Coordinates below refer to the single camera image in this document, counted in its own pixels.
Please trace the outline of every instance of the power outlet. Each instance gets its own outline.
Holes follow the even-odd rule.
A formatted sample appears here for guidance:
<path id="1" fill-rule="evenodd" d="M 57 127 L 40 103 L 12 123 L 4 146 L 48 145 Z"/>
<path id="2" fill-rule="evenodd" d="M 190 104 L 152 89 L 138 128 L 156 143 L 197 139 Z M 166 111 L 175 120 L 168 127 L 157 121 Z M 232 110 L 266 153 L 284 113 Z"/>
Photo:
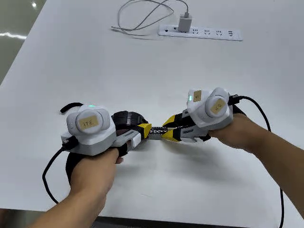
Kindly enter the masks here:
<path id="1" fill-rule="evenodd" d="M 239 30 L 206 28 L 192 26 L 189 32 L 179 32 L 178 26 L 175 25 L 160 25 L 158 35 L 169 37 L 189 37 L 189 38 L 204 38 L 204 39 L 225 39 L 242 41 L 241 32 Z"/>

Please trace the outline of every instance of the charger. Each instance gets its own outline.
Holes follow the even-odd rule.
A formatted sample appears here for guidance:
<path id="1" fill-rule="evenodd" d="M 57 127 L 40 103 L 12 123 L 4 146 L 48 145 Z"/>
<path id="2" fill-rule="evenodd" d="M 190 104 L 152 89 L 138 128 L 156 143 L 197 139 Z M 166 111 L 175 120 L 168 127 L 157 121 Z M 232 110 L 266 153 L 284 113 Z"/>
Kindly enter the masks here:
<path id="1" fill-rule="evenodd" d="M 189 32 L 192 23 L 192 16 L 185 12 L 185 14 L 181 14 L 178 31 L 179 32 Z"/>

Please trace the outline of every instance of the table surface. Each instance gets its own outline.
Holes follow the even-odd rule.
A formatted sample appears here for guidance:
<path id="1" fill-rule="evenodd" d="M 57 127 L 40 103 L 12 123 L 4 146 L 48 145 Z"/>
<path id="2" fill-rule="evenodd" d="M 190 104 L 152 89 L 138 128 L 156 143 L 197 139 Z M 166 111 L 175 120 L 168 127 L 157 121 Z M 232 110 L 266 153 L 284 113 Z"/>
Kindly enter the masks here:
<path id="1" fill-rule="evenodd" d="M 188 1 L 193 24 L 242 31 L 244 41 L 170 38 L 151 27 L 138 39 L 113 32 L 125 0 L 47 1 L 0 88 L 0 208 L 54 205 L 41 174 L 60 148 L 70 102 L 137 111 L 153 125 L 186 107 L 190 88 L 224 87 L 263 107 L 273 132 L 304 147 L 303 1 Z M 164 23 L 176 24 L 183 5 Z M 124 25 L 152 5 L 133 5 Z M 155 15 L 166 13 L 160 9 Z M 247 102 L 241 109 L 265 126 Z M 57 199 L 69 192 L 67 153 L 47 176 Z M 279 188 L 251 154 L 222 145 L 147 141 L 117 167 L 101 215 L 242 227 L 277 227 Z M 285 197 L 285 227 L 304 221 Z"/>

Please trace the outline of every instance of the tiled floor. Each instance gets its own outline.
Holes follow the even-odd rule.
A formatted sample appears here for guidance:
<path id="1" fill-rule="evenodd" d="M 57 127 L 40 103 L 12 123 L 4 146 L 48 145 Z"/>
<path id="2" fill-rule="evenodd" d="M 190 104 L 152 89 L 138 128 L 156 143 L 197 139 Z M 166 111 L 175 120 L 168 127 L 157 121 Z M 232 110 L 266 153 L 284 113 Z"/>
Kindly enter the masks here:
<path id="1" fill-rule="evenodd" d="M 18 54 L 44 3 L 45 0 L 0 1 L 0 83 Z M 6 213 L 8 223 L 5 228 L 24 228 L 40 214 L 41 212 L 35 211 L 11 210 L 8 214 Z"/>

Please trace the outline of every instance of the white cable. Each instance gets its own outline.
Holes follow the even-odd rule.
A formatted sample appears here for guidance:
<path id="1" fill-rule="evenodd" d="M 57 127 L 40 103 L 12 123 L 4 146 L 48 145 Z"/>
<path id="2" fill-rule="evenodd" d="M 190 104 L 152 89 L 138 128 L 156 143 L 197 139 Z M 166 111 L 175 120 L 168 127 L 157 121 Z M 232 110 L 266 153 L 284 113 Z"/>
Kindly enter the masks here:
<path id="1" fill-rule="evenodd" d="M 140 2 L 140 1 L 148 1 L 148 2 L 153 2 L 153 3 L 156 3 L 157 4 L 157 6 L 136 26 L 136 27 L 134 27 L 134 28 L 123 28 L 123 27 L 121 27 L 121 25 L 120 25 L 120 15 L 121 15 L 121 12 L 122 12 L 122 10 L 128 5 L 128 4 L 131 4 L 131 3 L 138 3 L 138 2 Z M 164 1 L 162 1 L 162 2 L 157 2 L 157 1 L 155 1 L 155 0 L 128 0 L 124 5 L 122 5 L 121 6 L 121 8 L 118 10 L 118 13 L 117 13 L 117 24 L 118 24 L 118 27 L 112 27 L 112 29 L 118 29 L 118 30 L 121 30 L 122 32 L 124 32 L 124 33 L 126 33 L 126 34 L 128 34 L 128 35 L 131 35 L 131 34 L 129 34 L 129 33 L 127 33 L 127 31 L 128 32 L 132 32 L 132 31 L 138 31 L 138 30 L 141 30 L 141 29 L 143 29 L 143 28 L 146 28 L 146 27 L 149 27 L 149 26 L 151 26 L 151 25 L 153 25 L 153 24 L 155 24 L 155 23 L 157 23 L 157 22 L 159 22 L 159 21 L 161 21 L 161 20 L 163 20 L 163 19 L 165 19 L 165 18 L 167 18 L 167 17 L 169 17 L 169 16 L 171 16 L 173 13 L 174 13 L 174 10 L 170 7 L 170 6 L 168 6 L 168 5 L 166 5 L 166 4 L 164 4 L 165 2 L 167 2 L 167 1 L 169 1 L 169 0 L 164 0 Z M 187 11 L 186 11 L 186 13 L 185 14 L 189 14 L 189 7 L 188 7 L 188 5 L 187 5 L 187 3 L 185 2 L 185 1 L 183 1 L 183 0 L 176 0 L 176 1 L 180 1 L 180 2 L 182 2 L 182 3 L 184 3 L 185 5 L 186 5 L 186 7 L 187 7 Z M 148 24 L 148 25 L 145 25 L 145 26 L 142 26 L 142 27 L 140 27 L 146 20 L 147 20 L 147 18 L 154 12 L 154 11 L 156 11 L 156 9 L 157 8 L 159 8 L 160 6 L 164 6 L 164 7 L 166 7 L 167 9 L 169 9 L 169 10 L 171 10 L 171 13 L 169 13 L 168 15 L 166 15 L 166 16 L 164 16 L 164 17 L 162 17 L 162 18 L 160 18 L 160 19 L 158 19 L 157 21 L 155 21 L 155 22 L 152 22 L 152 23 L 150 23 L 150 24 Z"/>

